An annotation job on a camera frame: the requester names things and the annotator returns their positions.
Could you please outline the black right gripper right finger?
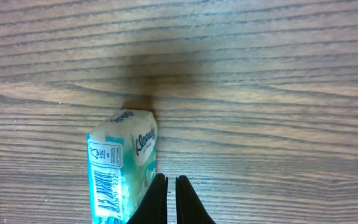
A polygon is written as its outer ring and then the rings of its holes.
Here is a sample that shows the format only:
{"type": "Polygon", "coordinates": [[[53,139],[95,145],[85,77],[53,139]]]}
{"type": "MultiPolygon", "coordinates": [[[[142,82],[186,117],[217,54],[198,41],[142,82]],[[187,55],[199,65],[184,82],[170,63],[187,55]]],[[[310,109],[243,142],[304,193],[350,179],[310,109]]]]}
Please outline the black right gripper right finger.
{"type": "Polygon", "coordinates": [[[176,216],[177,224],[215,224],[185,175],[176,178],[176,216]]]}

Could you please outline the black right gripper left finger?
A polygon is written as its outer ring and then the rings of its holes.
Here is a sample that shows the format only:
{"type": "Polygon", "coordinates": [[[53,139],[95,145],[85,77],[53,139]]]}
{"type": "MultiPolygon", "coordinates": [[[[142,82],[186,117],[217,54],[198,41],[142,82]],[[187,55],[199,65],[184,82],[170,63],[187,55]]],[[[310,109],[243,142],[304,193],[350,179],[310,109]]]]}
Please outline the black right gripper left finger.
{"type": "Polygon", "coordinates": [[[167,224],[168,178],[156,174],[139,207],[126,224],[167,224]]]}

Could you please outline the small teal white box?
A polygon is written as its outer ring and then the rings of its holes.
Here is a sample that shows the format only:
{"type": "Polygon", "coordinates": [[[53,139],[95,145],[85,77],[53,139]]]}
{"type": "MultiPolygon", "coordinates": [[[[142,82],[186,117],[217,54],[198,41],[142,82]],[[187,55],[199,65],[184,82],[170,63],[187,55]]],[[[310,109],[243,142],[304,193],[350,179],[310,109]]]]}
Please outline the small teal white box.
{"type": "Polygon", "coordinates": [[[145,110],[121,110],[87,132],[93,223],[126,223],[156,175],[158,128],[145,110]]]}

